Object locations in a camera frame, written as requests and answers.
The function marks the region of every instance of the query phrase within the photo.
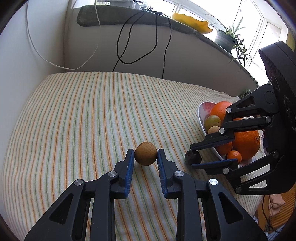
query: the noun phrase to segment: dark green flower pot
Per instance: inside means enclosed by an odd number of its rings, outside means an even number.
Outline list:
[[[237,40],[230,35],[225,35],[224,31],[217,30],[215,43],[224,48],[228,53],[230,53],[232,47],[237,44]]]

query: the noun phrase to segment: black cable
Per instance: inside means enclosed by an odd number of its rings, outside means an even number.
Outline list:
[[[116,62],[116,64],[115,64],[115,66],[114,66],[114,68],[113,68],[113,70],[112,70],[112,72],[114,72],[114,70],[115,70],[115,67],[117,66],[117,64],[118,64],[118,62],[119,62],[119,60],[121,59],[121,57],[124,55],[124,53],[125,53],[125,51],[126,51],[126,48],[127,48],[127,46],[128,46],[128,43],[129,43],[129,39],[130,39],[130,37],[131,37],[131,29],[132,29],[132,27],[134,26],[134,24],[141,18],[141,17],[143,17],[144,16],[144,14],[146,13],[146,11],[145,10],[143,10],[143,11],[141,11],[141,12],[144,12],[132,25],[131,25],[131,28],[130,28],[130,31],[129,31],[129,35],[128,35],[128,40],[127,40],[127,42],[126,42],[126,46],[125,46],[125,48],[124,48],[124,51],[123,51],[123,53],[122,53],[122,55],[120,56],[120,58],[117,60],[117,62]],[[131,16],[124,24],[123,24],[123,26],[122,26],[122,28],[121,28],[121,30],[120,30],[120,33],[119,33],[119,37],[118,37],[118,39],[117,39],[117,53],[118,53],[118,42],[119,42],[119,38],[120,38],[120,35],[121,35],[121,32],[122,32],[122,30],[123,30],[123,27],[125,26],[125,24],[133,17],[133,16]]]
[[[117,40],[116,53],[117,53],[117,57],[118,57],[118,59],[119,59],[119,61],[120,61],[121,63],[123,63],[123,64],[133,64],[133,63],[139,61],[140,59],[146,57],[148,54],[151,54],[151,53],[155,50],[155,48],[156,48],[156,46],[157,46],[157,15],[158,15],[158,14],[156,14],[156,16],[155,16],[155,38],[156,38],[156,40],[155,40],[155,46],[154,46],[154,48],[153,48],[150,52],[148,52],[147,54],[143,55],[142,57],[138,58],[137,60],[135,60],[135,61],[133,61],[133,62],[130,62],[130,63],[123,62],[123,61],[121,60],[121,57],[119,57],[119,54],[118,54],[118,43],[119,43],[119,38],[120,38],[120,35],[121,35],[121,31],[120,31],[119,36],[118,36],[118,40]]]
[[[265,217],[265,219],[266,219],[266,221],[267,221],[269,227],[272,229],[272,231],[274,231],[274,232],[276,232],[276,233],[279,233],[277,230],[275,230],[275,229],[272,227],[272,225],[270,224],[269,220],[267,219],[267,217],[266,217],[266,215],[265,215],[264,208],[263,208],[264,197],[265,197],[265,195],[263,195],[263,200],[262,200],[262,212],[263,212],[263,215],[264,215],[264,217]]]
[[[166,17],[168,18],[168,23],[170,24],[170,39],[169,39],[169,41],[168,41],[167,47],[165,48],[165,55],[166,55],[166,50],[168,49],[168,46],[169,46],[169,44],[170,44],[170,40],[171,40],[171,38],[172,38],[172,25],[171,25],[171,23],[170,23],[170,18],[169,18],[167,15],[165,15],[165,14],[163,14],[163,15],[166,16]],[[165,56],[163,57],[163,73],[164,73],[164,71],[165,71]]]

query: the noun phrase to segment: orange fruit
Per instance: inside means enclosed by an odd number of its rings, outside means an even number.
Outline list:
[[[240,164],[242,161],[242,155],[235,150],[228,152],[227,159],[235,159],[235,158],[237,159],[237,163]]]
[[[226,114],[226,108],[228,106],[232,105],[232,103],[228,102],[228,101],[221,101],[217,104],[214,105],[214,107],[212,108],[210,115],[216,115],[220,118],[221,123],[223,123],[225,114]]]
[[[232,143],[229,142],[229,143],[221,145],[221,146],[215,146],[215,149],[220,155],[226,155],[228,152],[231,151]]]
[[[233,148],[241,154],[243,161],[251,159],[259,151],[260,136],[257,130],[235,132],[234,137]]]

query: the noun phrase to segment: brown ball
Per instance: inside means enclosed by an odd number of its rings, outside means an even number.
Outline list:
[[[143,166],[153,164],[156,158],[157,150],[151,142],[143,142],[135,150],[135,160]]]

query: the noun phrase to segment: white wall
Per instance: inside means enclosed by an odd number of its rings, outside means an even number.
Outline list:
[[[99,48],[90,61],[79,71],[112,71],[116,61],[116,43],[122,25],[107,25],[99,29],[81,27],[76,18],[79,8],[69,14],[69,29],[65,38],[65,65],[77,68]],[[130,25],[122,32],[119,44],[121,54],[128,38]],[[115,72],[162,76],[163,56],[170,36],[168,27],[158,27],[158,43],[154,52],[140,61],[124,65],[119,63]],[[131,38],[122,60],[132,62],[155,46],[155,26],[134,25]],[[238,64],[210,44],[195,35],[172,31],[172,39],[167,50],[164,79],[201,85],[231,96],[240,95],[245,89],[257,88],[250,75],[239,71]]]
[[[68,0],[29,0],[28,21],[40,54],[63,64],[64,22]],[[49,74],[64,72],[37,56],[25,26],[25,6],[12,17],[0,35],[0,180],[12,130],[29,95]],[[6,219],[0,185],[0,213]]]

